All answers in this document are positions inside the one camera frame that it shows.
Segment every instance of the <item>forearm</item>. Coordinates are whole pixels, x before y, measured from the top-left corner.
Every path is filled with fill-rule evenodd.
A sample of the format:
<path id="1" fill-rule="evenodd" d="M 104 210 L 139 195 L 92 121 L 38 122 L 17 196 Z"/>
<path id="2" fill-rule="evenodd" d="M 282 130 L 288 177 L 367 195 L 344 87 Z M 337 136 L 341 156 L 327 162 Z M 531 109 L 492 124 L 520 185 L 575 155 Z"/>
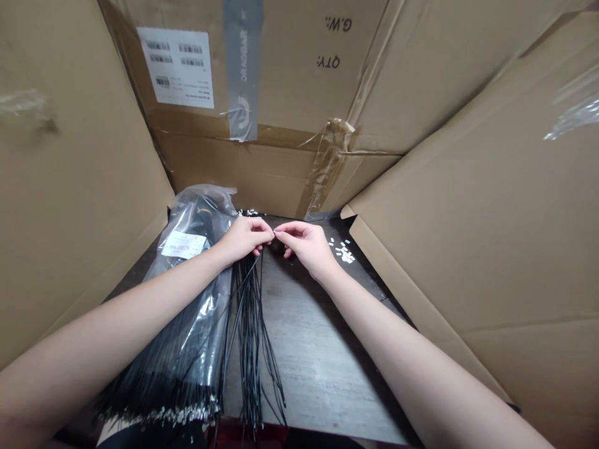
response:
<path id="1" fill-rule="evenodd" d="M 0 441 L 19 428 L 39 438 L 51 436 L 229 263 L 215 246 L 106 302 L 29 349 L 0 372 Z"/>
<path id="2" fill-rule="evenodd" d="M 551 447 L 507 404 L 340 267 L 320 282 L 426 447 Z"/>

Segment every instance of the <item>clear plastic bag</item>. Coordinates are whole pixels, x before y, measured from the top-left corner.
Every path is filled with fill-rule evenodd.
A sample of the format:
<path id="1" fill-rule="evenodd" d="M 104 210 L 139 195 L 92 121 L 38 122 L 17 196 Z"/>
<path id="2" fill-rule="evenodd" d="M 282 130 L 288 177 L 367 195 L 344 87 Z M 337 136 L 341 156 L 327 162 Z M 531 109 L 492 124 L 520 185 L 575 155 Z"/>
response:
<path id="1" fill-rule="evenodd" d="M 163 254 L 174 231 L 203 236 L 202 251 L 229 229 L 237 212 L 235 189 L 196 185 L 177 195 L 158 254 L 144 281 L 185 261 Z M 221 410 L 218 389 L 226 344 L 231 269 L 224 270 L 175 317 L 102 392 L 102 419 L 212 422 Z"/>

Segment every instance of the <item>hand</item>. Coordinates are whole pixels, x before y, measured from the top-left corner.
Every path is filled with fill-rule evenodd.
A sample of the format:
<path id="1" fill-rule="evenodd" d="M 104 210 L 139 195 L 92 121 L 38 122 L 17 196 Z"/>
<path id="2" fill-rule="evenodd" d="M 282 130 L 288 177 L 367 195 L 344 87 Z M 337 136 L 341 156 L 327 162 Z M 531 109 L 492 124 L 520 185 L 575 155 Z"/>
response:
<path id="1" fill-rule="evenodd" d="M 273 238 L 273 230 L 263 219 L 239 217 L 214 248 L 222 252 L 227 265 L 230 265 L 250 253 L 259 256 L 262 245 L 270 244 Z"/>
<path id="2" fill-rule="evenodd" d="M 301 263 L 317 281 L 340 269 L 320 226 L 292 221 L 275 228 L 275 237 L 285 244 L 286 259 L 297 254 Z"/>

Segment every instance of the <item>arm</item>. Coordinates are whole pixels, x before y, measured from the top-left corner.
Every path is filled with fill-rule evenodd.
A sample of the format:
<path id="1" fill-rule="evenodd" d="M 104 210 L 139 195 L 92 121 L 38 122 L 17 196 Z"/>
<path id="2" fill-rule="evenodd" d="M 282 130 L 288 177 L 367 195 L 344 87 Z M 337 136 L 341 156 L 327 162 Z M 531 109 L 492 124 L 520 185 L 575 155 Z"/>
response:
<path id="1" fill-rule="evenodd" d="M 270 242 L 241 217 L 207 251 L 72 321 L 0 372 L 0 447 L 37 447 L 119 374 L 227 266 Z"/>
<path id="2" fill-rule="evenodd" d="M 348 276 L 320 226 L 275 228 L 372 357 L 428 448 L 551 448 L 524 419 Z"/>

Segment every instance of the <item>packing tape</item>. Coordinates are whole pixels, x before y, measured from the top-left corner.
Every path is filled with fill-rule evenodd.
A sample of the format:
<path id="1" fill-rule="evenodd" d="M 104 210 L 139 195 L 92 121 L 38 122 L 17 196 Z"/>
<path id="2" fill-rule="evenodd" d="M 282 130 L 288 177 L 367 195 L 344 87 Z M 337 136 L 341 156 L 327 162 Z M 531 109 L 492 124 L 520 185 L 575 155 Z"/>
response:
<path id="1" fill-rule="evenodd" d="M 231 140 L 258 140 L 262 0 L 223 0 Z"/>

